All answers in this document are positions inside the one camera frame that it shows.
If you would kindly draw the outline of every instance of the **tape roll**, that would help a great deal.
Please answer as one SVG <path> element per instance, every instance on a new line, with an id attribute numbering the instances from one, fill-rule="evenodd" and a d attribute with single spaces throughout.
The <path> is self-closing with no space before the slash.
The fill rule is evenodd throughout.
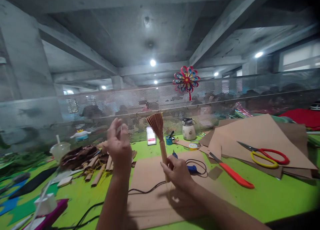
<path id="1" fill-rule="evenodd" d="M 195 143 L 190 143 L 189 144 L 189 148 L 190 148 L 190 151 L 195 151 L 195 150 L 197 150 L 197 145 L 195 144 Z"/>

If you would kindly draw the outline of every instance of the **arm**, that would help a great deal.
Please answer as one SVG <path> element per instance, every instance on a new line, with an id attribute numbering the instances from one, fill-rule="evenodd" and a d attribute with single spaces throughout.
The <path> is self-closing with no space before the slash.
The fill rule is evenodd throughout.
<path id="1" fill-rule="evenodd" d="M 183 159 L 168 157 L 169 167 L 161 163 L 163 171 L 172 183 L 189 194 L 196 202 L 205 207 L 209 214 L 223 230 L 246 229 L 270 230 L 254 217 L 243 212 L 232 204 L 222 200 L 197 184 L 190 176 Z"/>
<path id="2" fill-rule="evenodd" d="M 116 136 L 119 126 L 121 126 L 121 131 Z M 102 149 L 102 151 L 109 152 L 114 169 L 96 229 L 125 229 L 132 159 L 127 125 L 121 125 L 121 120 L 116 118 L 107 132 L 107 137 L 107 149 Z"/>

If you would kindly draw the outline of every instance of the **paper pinwheel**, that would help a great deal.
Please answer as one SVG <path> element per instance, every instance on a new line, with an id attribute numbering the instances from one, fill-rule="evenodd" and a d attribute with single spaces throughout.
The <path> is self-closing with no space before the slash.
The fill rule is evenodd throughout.
<path id="1" fill-rule="evenodd" d="M 183 66 L 180 72 L 174 74 L 175 80 L 173 84 L 176 86 L 176 91 L 189 92 L 189 101 L 191 101 L 191 93 L 193 88 L 198 87 L 200 77 L 197 77 L 198 71 L 193 70 L 193 67 Z"/>

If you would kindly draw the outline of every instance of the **yellow and red scissors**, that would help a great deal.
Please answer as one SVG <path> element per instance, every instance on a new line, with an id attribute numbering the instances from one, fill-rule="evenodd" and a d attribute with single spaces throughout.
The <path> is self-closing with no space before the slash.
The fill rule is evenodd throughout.
<path id="1" fill-rule="evenodd" d="M 239 142 L 237 141 L 241 146 L 245 147 L 246 149 L 248 149 L 250 152 L 251 152 L 251 158 L 252 160 L 262 166 L 262 167 L 266 167 L 266 168 L 278 168 L 279 167 L 279 164 L 281 165 L 288 165 L 290 163 L 289 161 L 289 158 L 287 158 L 286 155 L 284 155 L 282 152 L 279 152 L 279 151 L 276 151 L 276 150 L 273 150 L 273 149 L 265 149 L 265 148 L 254 148 L 254 147 L 251 147 L 245 143 L 242 143 L 242 142 Z M 280 155 L 281 157 L 284 158 L 284 160 L 280 161 L 280 160 L 277 160 L 273 157 L 271 157 L 269 154 L 267 154 L 266 152 L 273 152 L 273 153 L 276 153 L 278 155 Z M 262 158 L 262 159 L 265 159 L 271 163 L 273 163 L 273 165 L 267 165 L 267 164 L 263 164 L 263 163 L 260 163 L 258 162 L 254 156 L 257 156 L 259 158 Z"/>

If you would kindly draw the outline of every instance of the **hand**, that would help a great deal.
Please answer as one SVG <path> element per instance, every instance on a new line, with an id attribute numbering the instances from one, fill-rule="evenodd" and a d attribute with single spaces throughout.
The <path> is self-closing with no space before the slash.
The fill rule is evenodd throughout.
<path id="1" fill-rule="evenodd" d="M 162 162 L 160 164 L 173 185 L 185 192 L 191 189 L 195 181 L 188 171 L 186 162 L 183 159 L 175 158 L 173 155 L 168 157 L 168 162 L 169 167 Z"/>
<path id="2" fill-rule="evenodd" d="M 121 130 L 116 134 L 117 129 L 121 126 Z M 107 131 L 107 151 L 112 157 L 114 172 L 123 172 L 131 169 L 132 149 L 128 137 L 128 127 L 122 124 L 121 119 L 113 120 Z"/>

